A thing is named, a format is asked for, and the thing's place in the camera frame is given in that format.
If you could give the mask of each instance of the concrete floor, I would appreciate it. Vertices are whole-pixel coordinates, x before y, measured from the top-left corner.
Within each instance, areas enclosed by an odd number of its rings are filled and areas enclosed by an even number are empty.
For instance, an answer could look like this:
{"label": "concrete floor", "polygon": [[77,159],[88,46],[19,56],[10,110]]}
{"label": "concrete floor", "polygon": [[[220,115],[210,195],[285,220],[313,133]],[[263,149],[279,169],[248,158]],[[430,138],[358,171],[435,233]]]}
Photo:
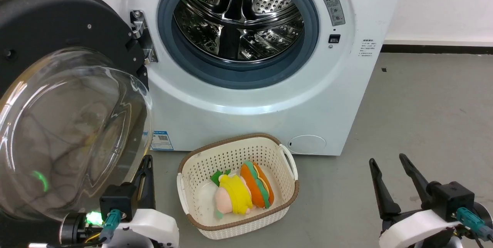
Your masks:
{"label": "concrete floor", "polygon": [[183,152],[151,153],[157,209],[176,218],[182,248],[377,248],[368,160],[377,160],[394,201],[408,211],[420,201],[398,158],[405,153],[428,181],[456,180],[493,213],[492,81],[491,55],[381,54],[342,156],[295,156],[300,193],[280,221],[231,239],[202,236],[176,191]]}

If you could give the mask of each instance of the green led light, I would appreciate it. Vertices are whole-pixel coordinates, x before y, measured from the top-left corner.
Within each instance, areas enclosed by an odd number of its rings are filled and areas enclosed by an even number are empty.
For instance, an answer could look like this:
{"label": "green led light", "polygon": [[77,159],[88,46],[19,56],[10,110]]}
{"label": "green led light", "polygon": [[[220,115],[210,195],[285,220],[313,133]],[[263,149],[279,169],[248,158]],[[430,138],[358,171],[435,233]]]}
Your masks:
{"label": "green led light", "polygon": [[90,225],[102,225],[101,213],[97,211],[91,211],[86,214],[86,222]]}
{"label": "green led light", "polygon": [[32,175],[43,183],[43,191],[46,192],[50,189],[48,179],[40,171],[32,171]]}

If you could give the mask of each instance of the sticker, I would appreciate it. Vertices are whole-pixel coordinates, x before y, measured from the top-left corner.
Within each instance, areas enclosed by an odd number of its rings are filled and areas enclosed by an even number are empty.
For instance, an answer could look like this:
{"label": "sticker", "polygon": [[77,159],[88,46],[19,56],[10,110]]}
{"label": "sticker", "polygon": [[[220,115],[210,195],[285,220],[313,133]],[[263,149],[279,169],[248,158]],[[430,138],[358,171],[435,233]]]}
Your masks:
{"label": "sticker", "polygon": [[377,43],[373,39],[363,39],[359,48],[359,57],[371,57],[375,53]]}
{"label": "sticker", "polygon": [[342,11],[342,6],[340,5],[339,0],[324,0],[325,6],[330,15],[330,21],[332,22],[332,26],[336,25],[344,25],[344,13]]}
{"label": "sticker", "polygon": [[157,151],[173,151],[174,149],[171,145],[171,140],[169,139],[168,132],[154,131],[151,148]]}

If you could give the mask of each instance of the yellow fabric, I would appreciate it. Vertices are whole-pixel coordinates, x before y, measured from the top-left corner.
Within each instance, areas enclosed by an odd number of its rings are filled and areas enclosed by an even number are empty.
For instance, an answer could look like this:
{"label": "yellow fabric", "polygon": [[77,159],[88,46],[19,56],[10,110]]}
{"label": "yellow fabric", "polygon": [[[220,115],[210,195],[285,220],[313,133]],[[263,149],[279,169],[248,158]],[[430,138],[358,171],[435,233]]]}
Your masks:
{"label": "yellow fabric", "polygon": [[262,182],[262,184],[264,185],[265,187],[265,190],[267,190],[267,194],[269,194],[269,196],[271,195],[271,193],[269,192],[269,187],[267,187],[267,183],[264,181],[264,179],[262,179],[260,177],[260,173],[258,172],[258,169],[257,167],[254,165],[253,166],[253,169],[255,169],[255,172],[257,172],[257,179],[260,180]]}
{"label": "yellow fabric", "polygon": [[233,213],[246,214],[247,209],[253,208],[250,193],[248,193],[247,187],[238,175],[232,177],[221,176],[219,186],[228,192]]}

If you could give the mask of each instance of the green fabric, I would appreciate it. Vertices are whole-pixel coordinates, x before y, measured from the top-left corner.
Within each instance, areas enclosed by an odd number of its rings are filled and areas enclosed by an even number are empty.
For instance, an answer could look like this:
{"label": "green fabric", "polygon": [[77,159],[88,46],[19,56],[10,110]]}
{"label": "green fabric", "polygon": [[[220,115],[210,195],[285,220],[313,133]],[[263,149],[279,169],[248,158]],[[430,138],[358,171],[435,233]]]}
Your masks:
{"label": "green fabric", "polygon": [[227,169],[224,173],[217,170],[216,173],[214,173],[211,176],[211,181],[213,181],[213,183],[215,183],[215,185],[219,186],[219,177],[223,174],[229,175],[229,173],[231,173],[231,169]]}
{"label": "green fabric", "polygon": [[216,217],[219,219],[222,219],[224,217],[224,215],[217,209],[215,210],[215,214],[216,214]]}
{"label": "green fabric", "polygon": [[271,203],[269,202],[269,191],[267,191],[264,187],[264,184],[258,179],[258,174],[257,171],[255,171],[255,168],[253,168],[253,163],[251,161],[245,161],[246,166],[250,170],[250,173],[252,173],[253,178],[255,179],[255,183],[257,184],[258,188],[260,189],[260,193],[262,194],[262,198],[264,198],[265,202],[265,208],[269,209],[271,206]]}

